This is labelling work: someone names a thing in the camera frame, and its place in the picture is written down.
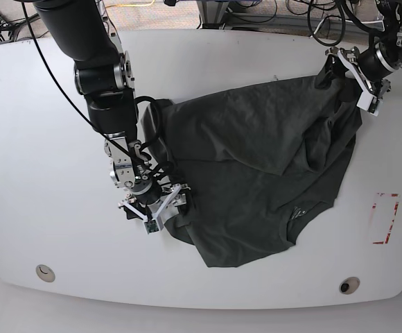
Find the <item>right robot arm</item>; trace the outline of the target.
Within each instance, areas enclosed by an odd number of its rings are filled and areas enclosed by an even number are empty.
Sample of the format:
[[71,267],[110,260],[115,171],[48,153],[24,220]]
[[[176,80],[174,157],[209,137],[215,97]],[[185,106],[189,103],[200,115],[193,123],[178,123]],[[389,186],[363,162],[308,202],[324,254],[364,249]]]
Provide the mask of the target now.
[[34,1],[60,47],[74,61],[76,89],[87,104],[85,121],[105,139],[110,176],[125,191],[119,207],[147,233],[187,204],[189,186],[177,175],[164,141],[162,109],[169,100],[136,96],[127,51],[102,1]]

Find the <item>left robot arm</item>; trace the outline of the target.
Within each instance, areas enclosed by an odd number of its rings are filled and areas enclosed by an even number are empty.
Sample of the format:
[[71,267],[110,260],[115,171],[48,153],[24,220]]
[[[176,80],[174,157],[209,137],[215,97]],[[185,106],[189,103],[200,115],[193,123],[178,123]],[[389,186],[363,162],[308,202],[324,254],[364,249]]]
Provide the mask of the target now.
[[[390,91],[387,76],[402,66],[402,1],[377,1],[376,7],[383,16],[383,29],[370,28],[362,23],[349,8],[346,1],[336,1],[340,13],[341,35],[333,43],[325,43],[316,35],[311,36],[326,46],[326,62],[315,80],[315,87],[326,89],[331,81],[342,78],[349,72],[361,88],[357,106],[375,113],[383,102],[383,95]],[[368,48],[361,52],[354,47],[340,48],[346,31],[346,19],[368,34]]]

